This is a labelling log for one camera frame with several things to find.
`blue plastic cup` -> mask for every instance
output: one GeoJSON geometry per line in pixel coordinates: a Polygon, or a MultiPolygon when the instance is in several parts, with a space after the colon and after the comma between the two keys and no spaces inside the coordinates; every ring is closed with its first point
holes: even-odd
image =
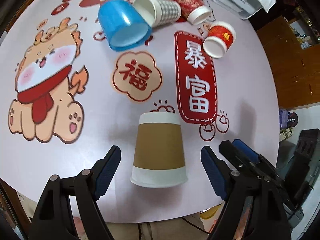
{"type": "Polygon", "coordinates": [[[98,19],[115,51],[131,49],[143,44],[152,29],[133,6],[123,0],[111,0],[101,6],[98,19]]]}

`pink blush cheek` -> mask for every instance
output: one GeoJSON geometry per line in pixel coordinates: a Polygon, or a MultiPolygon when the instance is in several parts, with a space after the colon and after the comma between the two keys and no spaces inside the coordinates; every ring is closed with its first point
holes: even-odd
{"type": "Polygon", "coordinates": [[[33,66],[28,67],[26,70],[24,70],[19,77],[19,83],[21,85],[25,85],[32,79],[32,76],[34,74],[35,70],[33,66]]]}
{"type": "Polygon", "coordinates": [[[66,61],[69,59],[69,55],[71,53],[70,48],[60,48],[57,49],[55,54],[53,55],[53,63],[57,65],[61,65],[66,63],[66,61]]]}

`bolt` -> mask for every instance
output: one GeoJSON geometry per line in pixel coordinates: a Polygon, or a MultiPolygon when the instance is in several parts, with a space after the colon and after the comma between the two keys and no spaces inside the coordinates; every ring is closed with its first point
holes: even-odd
{"type": "Polygon", "coordinates": [[[87,176],[87,175],[89,175],[90,174],[90,170],[89,169],[84,169],[83,171],[81,171],[81,174],[83,175],[83,176],[87,176]]]}
{"type": "Polygon", "coordinates": [[[232,171],[231,171],[231,175],[232,175],[232,176],[235,176],[235,177],[238,177],[238,176],[240,175],[240,172],[237,171],[237,170],[232,170],[232,171]]]}
{"type": "Polygon", "coordinates": [[[51,180],[51,181],[55,181],[55,180],[57,180],[57,178],[58,178],[58,175],[52,175],[52,176],[50,177],[50,180],[51,180]]]}
{"type": "Polygon", "coordinates": [[[271,181],[271,178],[268,175],[264,176],[263,178],[264,178],[264,180],[266,182],[270,182],[271,181]]]}

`round white table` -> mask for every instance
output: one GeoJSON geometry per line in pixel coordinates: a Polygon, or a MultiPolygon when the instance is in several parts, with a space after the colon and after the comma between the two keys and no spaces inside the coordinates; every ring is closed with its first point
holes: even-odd
{"type": "MultiPolygon", "coordinates": [[[[240,138],[276,164],[276,90],[248,21],[204,0],[214,11],[207,23],[161,26],[144,45],[115,52],[97,21],[105,1],[35,0],[5,38],[0,47],[4,181],[38,201],[52,174],[75,176],[118,145],[121,163],[98,206],[108,222],[133,223],[220,203],[200,161],[205,145],[223,158],[220,142],[240,138]],[[230,23],[237,37],[223,58],[212,61],[201,44],[215,18],[230,23]],[[183,185],[152,189],[129,180],[139,116],[149,111],[181,117],[188,175],[183,185]]],[[[71,203],[77,215],[74,198],[71,203]]]]}

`white dashed border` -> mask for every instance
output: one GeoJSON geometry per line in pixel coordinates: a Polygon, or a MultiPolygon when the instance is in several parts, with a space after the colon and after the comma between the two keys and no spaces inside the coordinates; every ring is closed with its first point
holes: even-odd
{"type": "Polygon", "coordinates": [[[214,94],[215,94],[215,105],[216,105],[216,109],[215,109],[215,113],[213,115],[212,118],[210,119],[194,119],[194,118],[188,118],[184,112],[183,112],[183,109],[182,109],[182,105],[181,105],[181,96],[180,96],[180,75],[179,75],[179,55],[178,55],[178,35],[181,35],[181,34],[185,34],[185,35],[188,35],[192,38],[196,38],[198,39],[199,41],[201,41],[203,43],[203,39],[196,36],[196,35],[193,35],[191,33],[186,33],[186,32],[183,32],[183,31],[180,31],[180,32],[176,32],[176,62],[177,62],[177,77],[178,77],[178,103],[179,103],[179,106],[180,106],[180,109],[181,109],[181,112],[182,114],[184,115],[185,119],[187,120],[190,120],[190,121],[196,121],[196,122],[209,122],[209,123],[212,123],[213,120],[215,119],[216,117],[216,114],[217,114],[217,108],[218,108],[218,100],[217,100],[217,83],[216,83],[216,75],[215,75],[215,71],[214,71],[214,66],[213,66],[213,61],[212,61],[212,58],[210,57],[210,60],[211,60],[211,65],[212,65],[212,73],[213,73],[213,83],[214,83],[214,94]]]}

